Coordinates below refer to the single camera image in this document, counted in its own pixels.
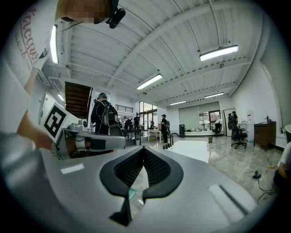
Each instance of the white table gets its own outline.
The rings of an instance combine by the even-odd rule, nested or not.
[[[162,132],[161,132],[161,130],[157,130],[157,129],[149,129],[149,130],[147,131],[147,141],[148,141],[148,142],[150,141],[150,132],[153,132],[153,133],[156,134],[156,140],[158,139],[158,133],[160,133],[160,143],[162,143],[162,137],[161,137]]]
[[[208,163],[206,142],[177,141],[169,150]]]

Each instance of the floor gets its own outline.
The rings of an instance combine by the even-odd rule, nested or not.
[[[174,138],[174,142],[178,140],[208,142],[208,137]],[[162,148],[163,144],[159,142],[144,142],[144,140],[142,140],[142,145]],[[270,186],[266,183],[268,182],[276,190],[276,186],[273,184],[273,176],[282,155],[281,151],[269,149],[265,152],[258,146],[254,147],[253,143],[250,142],[246,149],[243,146],[239,146],[235,149],[231,147],[230,137],[221,136],[214,137],[213,142],[207,144],[207,153],[210,165],[214,166],[233,181],[239,183],[255,200],[257,200],[264,191],[259,189],[258,181],[252,178],[254,172],[249,168],[257,170],[265,179],[265,181],[262,178],[260,179],[260,187],[262,189],[270,190]],[[270,164],[273,164],[275,168],[269,168]],[[130,200],[131,215],[134,217],[143,207],[142,191],[148,188],[147,174],[144,168],[141,170],[132,188],[136,190],[135,195]]]

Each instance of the white ceiling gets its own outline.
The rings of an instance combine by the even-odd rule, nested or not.
[[[182,100],[203,103],[206,95],[233,93],[261,36],[261,10],[245,0],[120,0],[119,5],[126,16],[115,29],[83,23],[59,31],[60,63],[48,60],[44,75],[158,106]],[[62,27],[59,21],[58,30]],[[231,45],[238,45],[239,51],[199,59]],[[136,89],[158,73],[162,79]]]

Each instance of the wooden stair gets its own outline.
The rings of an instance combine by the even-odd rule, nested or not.
[[[79,119],[88,119],[92,88],[65,82],[65,109]]]

